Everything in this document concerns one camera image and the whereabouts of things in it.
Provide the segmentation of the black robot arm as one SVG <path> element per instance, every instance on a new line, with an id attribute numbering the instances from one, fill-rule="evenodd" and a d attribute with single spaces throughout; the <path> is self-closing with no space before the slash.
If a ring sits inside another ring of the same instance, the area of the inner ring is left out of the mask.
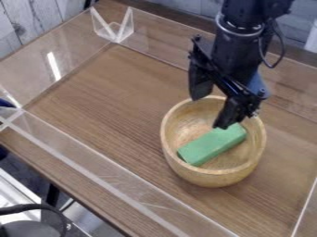
<path id="1" fill-rule="evenodd" d="M 278 65 L 266 60 L 266 52 L 272 40 L 284 37 L 276 19 L 290 13 L 292 3 L 293 0 L 225 0 L 215 17 L 215 38 L 191 38 L 190 97 L 197 101 L 214 88 L 226 95 L 215 128 L 225 129 L 254 117 L 270 96 L 258 67 L 273 69 Z"/>

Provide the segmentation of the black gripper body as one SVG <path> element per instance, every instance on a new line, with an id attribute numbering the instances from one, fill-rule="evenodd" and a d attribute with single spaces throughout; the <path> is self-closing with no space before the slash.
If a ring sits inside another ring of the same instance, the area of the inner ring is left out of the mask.
<path id="1" fill-rule="evenodd" d="M 190 63 L 213 70 L 213 86 L 226 98 L 241 96 L 247 100 L 247 117 L 257 113 L 269 90 L 258 75 L 264 62 L 265 44 L 258 35 L 218 30 L 213 40 L 197 34 L 191 38 Z"/>

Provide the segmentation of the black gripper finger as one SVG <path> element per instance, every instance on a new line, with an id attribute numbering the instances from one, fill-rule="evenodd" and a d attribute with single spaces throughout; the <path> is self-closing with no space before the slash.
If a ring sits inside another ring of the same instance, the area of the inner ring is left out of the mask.
<path id="1" fill-rule="evenodd" d="M 225 106 L 214 120 L 213 127 L 226 130 L 247 117 L 247 100 L 241 96 L 227 97 Z"/>
<path id="2" fill-rule="evenodd" d="M 194 61 L 190 63 L 189 91 L 193 101 L 202 99 L 213 91 L 211 72 L 211 69 L 202 67 Z"/>

